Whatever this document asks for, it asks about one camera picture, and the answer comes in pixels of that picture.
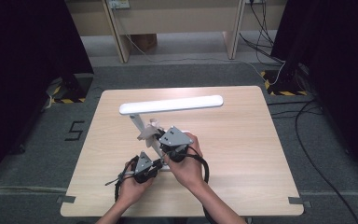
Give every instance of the black cable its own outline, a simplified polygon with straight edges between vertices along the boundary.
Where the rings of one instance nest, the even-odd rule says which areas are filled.
[[[266,23],[266,22],[265,22],[265,18],[266,18],[266,2],[264,1],[264,3],[263,3],[263,18],[264,18],[263,24],[261,23],[260,19],[258,19],[258,16],[257,16],[257,14],[255,13],[255,10],[254,10],[254,8],[253,8],[253,5],[251,5],[251,10],[252,10],[252,12],[253,12],[254,15],[255,15],[255,18],[257,19],[258,24],[259,24],[260,27],[261,27],[260,34],[270,43],[271,46],[273,46],[273,41],[272,41],[271,37],[269,36],[269,31],[267,31],[267,30],[265,29],[265,26],[263,25],[263,24]]]
[[[196,149],[194,149],[193,147],[188,147],[188,148],[192,149],[197,155],[200,156],[199,152]]]
[[[311,112],[310,111],[310,110],[315,109],[315,108],[319,108],[319,106],[315,106],[315,107],[310,108],[308,110],[302,111],[302,113],[309,113],[309,114],[314,114],[314,115],[323,115],[323,113],[316,113],[316,112]],[[286,114],[286,113],[299,113],[299,112],[300,111],[298,111],[298,110],[287,110],[287,111],[283,111],[283,112],[272,113],[271,116],[280,115],[280,114]]]
[[[209,166],[205,159],[203,159],[200,155],[191,155],[191,154],[177,154],[177,155],[191,157],[194,160],[199,161],[204,167],[204,171],[205,171],[204,181],[205,183],[209,182]]]
[[[292,101],[292,102],[280,102],[280,103],[271,103],[267,105],[290,105],[290,104],[305,104],[309,101]]]
[[[127,177],[123,178],[122,180],[118,180],[117,183],[115,184],[115,186],[116,186],[115,187],[115,202],[117,202],[121,184],[124,182],[124,180],[126,180],[128,178],[133,178],[133,175],[127,176]]]
[[[243,40],[250,48],[256,50],[256,57],[257,57],[257,60],[258,60],[259,62],[261,62],[261,61],[260,61],[260,59],[258,58],[257,52],[260,52],[261,54],[263,54],[264,56],[266,56],[266,57],[272,59],[273,61],[275,61],[275,62],[277,62],[277,63],[280,63],[280,64],[270,64],[270,63],[263,63],[263,62],[261,62],[262,64],[271,65],[271,66],[282,66],[283,61],[281,61],[281,60],[279,60],[279,59],[277,59],[277,58],[275,58],[275,57],[270,56],[268,53],[266,53],[264,50],[262,50],[262,49],[260,49],[260,48],[258,47],[258,46],[260,46],[260,47],[263,47],[263,48],[268,48],[268,46],[263,46],[263,45],[258,45],[258,44],[252,43],[251,41],[245,39],[241,33],[240,33],[240,37],[242,38],[242,40]]]
[[[308,153],[308,151],[305,149],[301,138],[299,136],[298,133],[298,118],[300,117],[301,113],[303,112],[303,110],[312,102],[314,102],[315,100],[309,101],[308,103],[306,103],[298,112],[297,116],[296,116],[296,121],[295,121],[295,129],[296,129],[296,137],[298,139],[299,144],[301,145],[302,150],[304,151],[307,159],[310,161],[310,164],[312,165],[312,167],[316,170],[316,172],[318,172],[318,174],[321,176],[321,178],[330,186],[330,188],[336,193],[336,195],[338,196],[338,198],[344,202],[344,204],[347,206],[348,210],[351,212],[353,218],[355,219],[356,223],[358,223],[358,217],[356,216],[356,214],[353,212],[353,210],[351,209],[351,206],[348,204],[348,202],[344,199],[344,197],[342,197],[342,195],[339,193],[339,191],[336,189],[336,187],[334,187],[334,185],[324,176],[324,174],[322,173],[322,171],[316,166],[316,164],[313,162],[313,160],[310,158],[310,154]]]

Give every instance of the cable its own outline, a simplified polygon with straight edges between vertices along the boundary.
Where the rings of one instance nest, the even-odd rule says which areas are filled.
[[[308,103],[306,103],[298,112],[298,114],[296,115],[296,121],[295,121],[295,129],[296,129],[296,137],[298,139],[298,143],[301,145],[302,150],[304,151],[307,159],[310,161],[310,164],[312,165],[312,167],[316,170],[316,172],[318,172],[318,174],[321,176],[321,178],[330,186],[330,188],[336,193],[336,195],[338,196],[338,198],[344,202],[344,204],[347,206],[348,210],[351,212],[351,215],[353,216],[354,220],[356,221],[356,223],[358,223],[358,217],[356,216],[356,214],[353,212],[353,210],[351,209],[351,206],[348,204],[348,202],[344,199],[344,197],[342,197],[342,195],[339,193],[339,191],[336,189],[336,187],[334,187],[334,185],[324,176],[324,174],[322,173],[322,171],[316,166],[316,164],[313,162],[313,160],[310,158],[310,154],[308,153],[308,151],[305,149],[301,138],[299,136],[298,133],[298,118],[300,117],[301,113],[303,112],[303,110],[312,102],[314,102],[315,100],[311,100]]]
[[[269,83],[269,85],[270,86],[272,86],[272,85],[275,85],[277,82],[278,82],[278,80],[279,80],[279,76],[281,75],[281,71],[282,71],[282,69],[283,69],[283,67],[284,67],[284,65],[286,64],[286,62],[285,63],[283,63],[283,65],[281,66],[281,68],[279,69],[279,71],[278,71],[278,75],[277,75],[277,78],[275,78],[275,81],[274,82],[272,82],[272,83]]]
[[[146,59],[149,61],[149,62],[152,62],[152,63],[163,63],[163,62],[181,62],[181,61],[187,61],[187,60],[191,60],[191,61],[206,61],[206,60],[213,60],[213,61],[218,61],[218,62],[224,62],[224,63],[245,63],[249,66],[251,66],[257,73],[258,76],[260,76],[264,82],[267,82],[267,80],[265,80],[260,72],[255,68],[254,65],[252,65],[251,63],[247,63],[247,62],[244,62],[244,61],[241,61],[241,60],[223,60],[223,59],[216,59],[216,58],[182,58],[182,59],[163,59],[163,60],[153,60],[151,58],[148,57],[148,55],[142,51],[132,40],[131,40],[131,37],[129,35],[124,35],[128,38],[128,40],[131,42],[131,44],[136,47],[145,57]],[[284,66],[284,63],[283,65],[281,66],[281,69],[280,69],[280,72],[278,73],[277,75],[277,78],[276,80],[273,82],[273,83],[269,83],[270,86],[276,84],[278,82],[278,78],[279,78],[279,75],[281,73],[281,70]]]
[[[280,63],[280,64],[283,64],[283,61],[275,58],[275,57],[272,57],[270,56],[268,53],[266,53],[264,50],[260,49],[259,47],[263,47],[263,48],[271,48],[269,46],[264,46],[264,45],[259,45],[259,44],[255,44],[255,43],[252,43],[251,41],[245,39],[245,37],[243,37],[243,35],[240,33],[240,37],[242,38],[242,40],[249,46],[251,47],[252,49],[256,50],[256,57],[257,57],[257,60],[262,63],[262,64],[265,64],[265,65],[271,65],[271,66],[281,66],[281,65],[277,65],[277,64],[269,64],[269,63],[263,63],[260,61],[260,59],[258,58],[258,55],[257,55],[257,52],[260,52],[262,53],[264,56],[266,57],[269,57],[270,59],[272,59],[273,61],[277,62],[277,63]]]
[[[315,106],[315,107],[312,107],[310,109],[304,110],[304,111],[302,111],[302,113],[309,113],[309,114],[314,114],[314,115],[323,115],[323,113],[311,112],[311,110],[315,109],[315,108],[319,108],[319,106]],[[271,116],[280,115],[280,114],[286,114],[286,113],[299,113],[299,112],[300,111],[298,111],[298,110],[287,110],[287,111],[283,111],[283,112],[272,113]]]
[[[255,13],[255,10],[253,8],[253,4],[251,4],[251,10],[252,12],[254,13],[255,15],[255,18],[258,22],[258,24],[260,25],[260,35],[262,35],[269,43],[271,46],[273,46],[274,42],[273,40],[271,39],[271,37],[269,36],[269,31],[267,30],[267,22],[266,22],[266,13],[267,13],[267,7],[266,7],[266,1],[262,0],[263,4],[262,4],[262,7],[263,7],[263,23],[260,22],[260,19],[258,19],[258,16],[257,14]]]
[[[46,94],[48,95],[48,105],[45,106],[45,108],[43,108],[42,111],[51,108],[52,102],[54,100],[54,98],[50,94],[48,94],[47,92]]]
[[[292,102],[281,102],[281,103],[271,103],[267,105],[290,105],[290,104],[305,104],[309,101],[292,101]]]

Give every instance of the hand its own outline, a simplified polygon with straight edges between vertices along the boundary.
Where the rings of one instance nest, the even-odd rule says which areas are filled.
[[[138,202],[142,195],[145,193],[152,183],[154,177],[148,179],[146,182],[139,184],[134,178],[127,178],[129,175],[124,176],[124,181],[121,183],[120,192],[118,194],[118,203],[124,203],[130,206]]]
[[[187,153],[192,155],[199,154],[202,157],[200,143],[197,136],[191,133],[186,133],[186,135],[193,140],[193,144],[190,146],[197,151],[196,153],[192,148],[189,148]],[[185,157],[181,162],[174,162],[170,161],[170,157],[168,155],[164,155],[164,161],[169,164],[171,172],[176,177],[178,182],[187,189],[196,188],[204,184],[201,163],[196,161],[194,158]]]

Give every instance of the wooden table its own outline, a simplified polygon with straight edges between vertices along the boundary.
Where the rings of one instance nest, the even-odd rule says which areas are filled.
[[[218,108],[142,115],[169,129],[189,130],[200,141],[210,166],[210,186],[240,216],[297,216],[301,204],[263,94],[258,87],[208,87],[105,91],[98,104],[63,203],[65,217],[100,217],[114,203],[124,163],[141,150],[155,160],[153,148],[138,141],[139,131],[118,108],[124,103],[222,95]],[[159,172],[153,186],[125,217],[202,217],[201,204],[170,172]]]
[[[129,9],[110,9],[109,15],[117,53],[122,63],[130,57],[126,35],[223,32],[229,59],[235,58],[244,0],[131,0]]]

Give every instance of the metal bracket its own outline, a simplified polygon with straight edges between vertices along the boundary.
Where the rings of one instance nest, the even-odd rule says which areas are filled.
[[[193,143],[193,140],[191,140],[191,138],[182,133],[175,126],[172,126],[164,135],[161,136],[161,138],[159,138],[159,142],[169,147],[177,147],[190,145]]]
[[[135,167],[135,174],[141,173],[143,170],[149,169],[153,165],[152,160],[146,155],[144,151],[139,156],[138,163]]]

